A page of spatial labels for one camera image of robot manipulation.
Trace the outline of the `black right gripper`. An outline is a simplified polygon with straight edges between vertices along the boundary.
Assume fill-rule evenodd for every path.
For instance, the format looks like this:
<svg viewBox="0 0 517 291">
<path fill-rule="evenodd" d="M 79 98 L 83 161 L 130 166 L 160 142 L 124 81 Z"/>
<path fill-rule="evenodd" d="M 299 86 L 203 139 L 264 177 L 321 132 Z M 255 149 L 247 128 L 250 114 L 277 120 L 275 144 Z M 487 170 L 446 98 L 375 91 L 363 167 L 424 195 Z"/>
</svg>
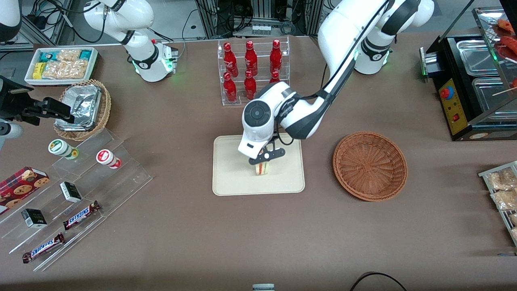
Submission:
<svg viewBox="0 0 517 291">
<path fill-rule="evenodd" d="M 28 92 L 34 88 L 11 81 L 3 76 L 0 90 L 0 117 L 7 121 L 19 121 L 32 125 L 40 124 L 40 117 L 56 118 L 67 123 L 75 123 L 75 116 L 70 106 L 50 97 L 44 98 L 38 106 Z"/>
</svg>

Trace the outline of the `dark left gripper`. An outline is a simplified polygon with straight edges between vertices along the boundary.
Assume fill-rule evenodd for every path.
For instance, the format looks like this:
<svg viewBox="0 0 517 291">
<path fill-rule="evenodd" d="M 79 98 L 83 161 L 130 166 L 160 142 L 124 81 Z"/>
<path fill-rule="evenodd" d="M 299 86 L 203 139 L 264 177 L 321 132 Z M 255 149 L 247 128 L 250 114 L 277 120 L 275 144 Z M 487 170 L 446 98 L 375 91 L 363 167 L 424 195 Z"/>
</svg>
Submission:
<svg viewBox="0 0 517 291">
<path fill-rule="evenodd" d="M 283 157 L 286 154 L 285 149 L 277 148 L 275 145 L 278 137 L 273 137 L 260 151 L 257 158 L 249 158 L 248 163 L 251 165 L 257 165 L 265 162 L 269 162 L 279 157 Z"/>
</svg>

